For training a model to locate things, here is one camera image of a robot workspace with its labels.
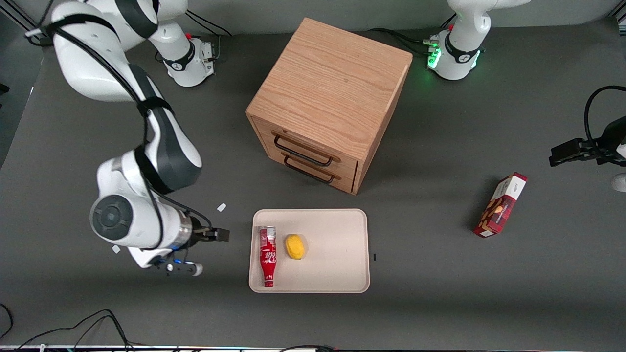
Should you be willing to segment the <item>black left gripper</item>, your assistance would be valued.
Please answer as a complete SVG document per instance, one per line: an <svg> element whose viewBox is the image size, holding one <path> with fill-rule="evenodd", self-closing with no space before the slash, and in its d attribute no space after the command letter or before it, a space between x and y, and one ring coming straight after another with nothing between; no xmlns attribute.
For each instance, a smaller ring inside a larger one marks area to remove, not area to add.
<svg viewBox="0 0 626 352"><path fill-rule="evenodd" d="M551 167L566 162L596 160L597 164L625 164L626 118L609 123L599 138L592 138L589 118L585 118L585 134L583 138L573 138L551 149L549 163Z"/></svg>

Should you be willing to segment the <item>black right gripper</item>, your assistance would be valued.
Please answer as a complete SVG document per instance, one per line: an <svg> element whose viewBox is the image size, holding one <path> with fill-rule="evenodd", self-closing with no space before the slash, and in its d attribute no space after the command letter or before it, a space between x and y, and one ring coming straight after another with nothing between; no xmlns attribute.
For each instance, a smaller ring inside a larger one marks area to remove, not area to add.
<svg viewBox="0 0 626 352"><path fill-rule="evenodd" d="M198 242L228 242L229 230L212 229L210 226L204 226L197 218L190 218L192 224L192 232L188 241L188 248L193 247Z"/></svg>

